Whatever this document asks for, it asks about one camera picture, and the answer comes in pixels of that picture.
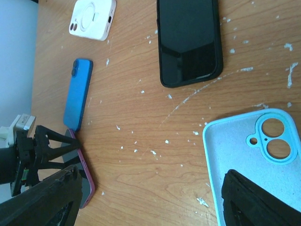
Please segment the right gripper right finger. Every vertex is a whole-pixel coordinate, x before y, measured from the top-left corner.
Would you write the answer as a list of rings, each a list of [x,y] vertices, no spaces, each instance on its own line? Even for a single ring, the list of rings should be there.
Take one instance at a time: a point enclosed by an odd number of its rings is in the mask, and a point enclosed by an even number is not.
[[[234,169],[222,185],[223,216],[227,226],[299,226],[301,213]]]

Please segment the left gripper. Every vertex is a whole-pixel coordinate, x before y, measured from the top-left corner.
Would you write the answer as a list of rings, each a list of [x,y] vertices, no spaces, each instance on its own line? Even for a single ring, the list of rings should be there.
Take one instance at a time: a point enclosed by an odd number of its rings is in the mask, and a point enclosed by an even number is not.
[[[80,142],[76,138],[62,135],[42,125],[36,126],[35,146],[33,139],[27,135],[25,130],[16,132],[16,172],[13,182],[10,183],[12,197],[21,193],[22,185],[35,186],[39,179],[46,179],[70,165],[79,163],[78,156],[66,162],[62,157],[80,148]],[[40,165],[38,170],[34,168],[35,161]]]

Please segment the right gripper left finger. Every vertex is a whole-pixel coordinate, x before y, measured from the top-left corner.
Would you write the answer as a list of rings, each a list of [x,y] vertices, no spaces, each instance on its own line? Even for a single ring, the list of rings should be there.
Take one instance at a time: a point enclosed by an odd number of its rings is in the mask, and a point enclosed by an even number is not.
[[[82,177],[75,165],[0,205],[2,226],[73,226],[82,199]]]

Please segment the dark red-edged phone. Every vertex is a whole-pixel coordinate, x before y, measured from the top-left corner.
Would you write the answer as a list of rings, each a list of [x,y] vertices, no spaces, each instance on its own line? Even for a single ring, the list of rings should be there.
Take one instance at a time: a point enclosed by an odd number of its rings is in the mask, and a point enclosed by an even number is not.
[[[82,177],[82,200],[80,203],[80,209],[82,209],[88,205],[92,196],[95,194],[95,184],[92,175],[80,148],[64,154],[62,158],[67,166],[76,165]]]

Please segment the light blue phone case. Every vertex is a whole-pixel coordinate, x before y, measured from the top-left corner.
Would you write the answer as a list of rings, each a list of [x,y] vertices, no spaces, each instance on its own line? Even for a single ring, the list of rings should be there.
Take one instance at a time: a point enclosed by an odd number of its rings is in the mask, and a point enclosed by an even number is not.
[[[203,142],[218,225],[226,226],[222,185],[229,170],[301,212],[301,141],[287,112],[270,108],[212,121]]]

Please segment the blue phone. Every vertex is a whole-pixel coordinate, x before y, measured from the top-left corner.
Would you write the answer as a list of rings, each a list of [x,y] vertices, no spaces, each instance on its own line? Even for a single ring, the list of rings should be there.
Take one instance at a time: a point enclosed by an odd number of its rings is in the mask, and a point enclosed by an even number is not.
[[[74,131],[81,128],[92,70],[93,61],[89,59],[77,58],[73,62],[63,122]]]

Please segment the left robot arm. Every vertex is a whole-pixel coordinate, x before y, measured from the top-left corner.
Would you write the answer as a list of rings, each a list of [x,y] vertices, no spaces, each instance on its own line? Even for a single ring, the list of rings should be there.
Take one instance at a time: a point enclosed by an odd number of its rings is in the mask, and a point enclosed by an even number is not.
[[[17,131],[15,143],[0,150],[0,183],[10,184],[12,197],[21,193],[23,185],[38,184],[39,170],[65,169],[65,163],[52,160],[81,147],[77,139],[41,125],[36,127],[34,137],[27,135],[25,130]]]

